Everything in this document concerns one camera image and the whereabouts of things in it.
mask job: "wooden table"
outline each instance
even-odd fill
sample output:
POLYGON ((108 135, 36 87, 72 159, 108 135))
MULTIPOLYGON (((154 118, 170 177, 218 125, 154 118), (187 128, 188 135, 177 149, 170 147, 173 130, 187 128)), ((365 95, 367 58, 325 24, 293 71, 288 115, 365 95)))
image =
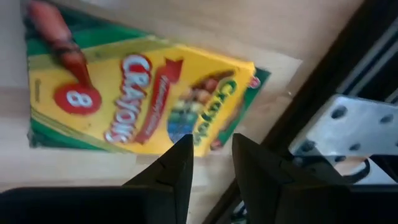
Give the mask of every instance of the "wooden table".
MULTIPOLYGON (((270 70, 271 78, 236 130, 260 141, 362 0, 58 2, 162 37, 252 60, 270 70)), ((32 185, 120 185, 157 158, 30 149, 26 49, 18 1, 0 1, 0 27, 1 190, 32 185)), ((188 222, 200 223, 233 178, 230 143, 220 152, 195 159, 188 222)))

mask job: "black metal frame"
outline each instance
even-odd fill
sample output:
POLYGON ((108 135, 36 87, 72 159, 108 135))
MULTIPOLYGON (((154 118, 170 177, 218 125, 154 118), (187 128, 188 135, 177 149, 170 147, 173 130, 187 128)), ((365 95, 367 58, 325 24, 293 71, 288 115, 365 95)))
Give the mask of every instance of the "black metal frame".
MULTIPOLYGON (((286 159, 291 159, 292 156, 288 151, 289 144, 318 109, 336 93, 350 75, 357 73, 350 85, 339 90, 340 93, 348 94, 398 39, 398 32, 396 32, 390 41, 380 44, 383 35, 391 28, 397 17, 398 1, 366 0, 261 142, 261 146, 272 149, 286 159)), ((372 80, 371 85, 382 85, 381 83, 392 83, 391 75, 378 77, 372 80)), ((373 100, 384 97, 381 96, 382 93, 375 92, 371 85, 363 88, 359 96, 373 100)), ((239 200, 239 188, 234 180, 203 223, 228 222, 231 211, 237 206, 239 200)))

